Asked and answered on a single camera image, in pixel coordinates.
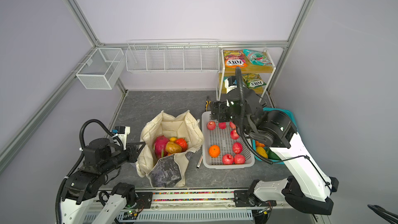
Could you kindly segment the green pink snack bag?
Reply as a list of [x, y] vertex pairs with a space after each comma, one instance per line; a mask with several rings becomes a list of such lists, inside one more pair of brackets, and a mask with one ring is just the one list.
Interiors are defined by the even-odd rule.
[[265, 52], [244, 49], [243, 53], [248, 58], [250, 63], [253, 65], [259, 65], [259, 66], [272, 65], [269, 56]]

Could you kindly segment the brown potato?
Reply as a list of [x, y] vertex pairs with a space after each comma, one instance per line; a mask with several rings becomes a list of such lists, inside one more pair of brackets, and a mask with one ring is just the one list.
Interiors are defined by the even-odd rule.
[[168, 154], [175, 154], [182, 152], [182, 147], [174, 142], [168, 142], [165, 150]]

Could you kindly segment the cream canvas grocery bag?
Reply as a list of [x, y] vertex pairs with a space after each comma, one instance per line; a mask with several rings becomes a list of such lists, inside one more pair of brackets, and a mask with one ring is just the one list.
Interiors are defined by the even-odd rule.
[[[187, 142], [188, 148], [186, 151], [161, 157], [154, 149], [156, 138], [161, 136], [168, 139], [182, 138]], [[185, 174], [189, 160], [200, 150], [204, 135], [199, 122], [189, 111], [177, 117], [161, 112], [145, 125], [140, 141], [145, 142], [145, 147], [136, 162], [138, 175], [148, 178], [153, 188], [173, 188], [186, 184]]]

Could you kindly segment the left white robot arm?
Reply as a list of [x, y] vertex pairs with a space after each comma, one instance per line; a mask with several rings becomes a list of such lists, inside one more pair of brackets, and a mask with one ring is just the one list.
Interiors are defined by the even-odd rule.
[[[84, 132], [91, 123], [97, 123], [111, 138], [100, 138], [86, 145]], [[120, 169], [126, 163], [135, 163], [144, 149], [146, 143], [123, 144], [119, 137], [118, 126], [116, 132], [110, 131], [97, 119], [86, 121], [79, 133], [81, 155], [70, 172], [64, 177], [56, 197], [55, 215], [56, 223], [63, 224], [66, 221], [62, 217], [61, 205], [67, 199], [76, 205], [81, 205], [86, 200], [92, 200], [102, 185], [110, 182], [108, 174]]]

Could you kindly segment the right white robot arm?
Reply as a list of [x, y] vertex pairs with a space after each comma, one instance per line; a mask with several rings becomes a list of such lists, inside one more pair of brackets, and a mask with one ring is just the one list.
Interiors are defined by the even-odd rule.
[[275, 153], [291, 176], [279, 181], [254, 180], [248, 195], [260, 202], [285, 201], [294, 209], [315, 215], [331, 215], [339, 181], [327, 176], [304, 146], [292, 118], [276, 108], [265, 109], [253, 90], [236, 88], [226, 101], [215, 101], [210, 107], [211, 118], [232, 122], [244, 145], [260, 160], [274, 164], [260, 155], [252, 141], [258, 141]]

